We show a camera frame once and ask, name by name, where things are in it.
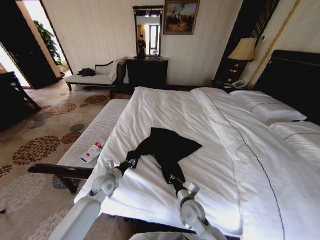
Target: duvet stitching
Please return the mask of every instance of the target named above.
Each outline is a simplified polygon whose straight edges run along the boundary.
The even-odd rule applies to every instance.
[[[233,127],[241,136],[244,144],[249,148],[249,150],[253,153],[253,155],[255,156],[255,158],[257,159],[257,161],[259,162],[260,166],[262,167],[262,170],[269,182],[269,186],[272,190],[272,193],[273,193],[273,196],[274,196],[274,199],[275,199],[275,203],[276,203],[276,206],[277,206],[277,209],[278,209],[278,212],[279,212],[279,217],[280,217],[280,222],[281,222],[281,227],[282,227],[282,236],[283,236],[283,240],[286,239],[286,231],[285,231],[285,226],[284,226],[284,221],[282,219],[282,214],[281,214],[281,211],[280,211],[280,207],[279,207],[279,202],[278,202],[278,199],[277,199],[277,196],[276,196],[276,193],[275,193],[275,190],[274,188],[272,187],[271,185],[271,181],[270,181],[270,178],[264,168],[264,166],[262,165],[261,161],[259,160],[258,156],[255,154],[255,152],[251,149],[251,147],[246,143],[244,137],[242,136],[241,132],[235,127],[232,125],[232,123],[225,117],[225,115],[221,112],[221,110],[217,107],[217,105],[214,103],[214,101],[208,96],[208,94],[203,91],[204,94],[211,100],[212,104],[215,106],[215,108],[220,112],[220,114],[222,115],[222,117],[230,124],[231,127]]]
[[[256,106],[258,106],[258,105],[267,105],[267,104],[282,104],[282,105],[284,105],[284,103],[273,103],[273,102],[270,102],[270,103],[258,103],[257,105],[255,105],[254,107],[252,107],[252,108],[250,109],[250,111],[251,111],[252,109],[254,109]]]
[[[319,133],[317,133],[317,132],[297,132],[297,133],[290,134],[289,136],[287,136],[283,140],[286,140],[286,139],[290,138],[291,136],[297,135],[297,134],[316,134],[317,135],[317,134],[320,134],[320,132]]]

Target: robotic arm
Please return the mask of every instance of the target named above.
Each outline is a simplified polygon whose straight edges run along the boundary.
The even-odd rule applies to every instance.
[[[186,228],[193,228],[200,240],[227,240],[222,232],[214,227],[206,219],[206,213],[202,205],[195,200],[195,195],[200,188],[191,183],[187,188],[179,178],[170,176],[178,202],[180,204],[180,220]]]
[[[136,160],[131,159],[114,167],[114,162],[108,161],[106,174],[94,180],[91,191],[71,208],[54,229],[49,240],[84,239],[100,213],[102,202],[112,196],[119,185],[119,179],[135,163]]]
[[[102,202],[113,195],[119,185],[119,179],[128,168],[135,165],[135,159],[126,160],[116,167],[113,161],[107,162],[106,174],[94,180],[91,191],[71,208],[52,232],[49,240],[84,239],[100,213]],[[210,225],[204,208],[195,201],[195,195],[200,188],[191,184],[188,190],[179,178],[173,175],[170,176],[170,183],[175,188],[180,204],[182,223],[189,229],[193,228],[200,240],[227,240],[218,228]]]

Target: black bag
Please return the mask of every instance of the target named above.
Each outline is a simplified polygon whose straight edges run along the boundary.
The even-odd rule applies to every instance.
[[[86,76],[94,76],[96,75],[96,73],[91,68],[82,68],[82,70],[79,71],[77,75],[81,75],[81,77],[86,77]]]

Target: framed painting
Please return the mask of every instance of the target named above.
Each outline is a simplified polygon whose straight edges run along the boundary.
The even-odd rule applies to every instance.
[[[193,35],[200,0],[165,0],[163,34]]]

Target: light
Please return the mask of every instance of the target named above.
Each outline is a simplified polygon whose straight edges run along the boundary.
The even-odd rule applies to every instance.
[[[252,61],[255,59],[255,37],[241,38],[228,59]]]

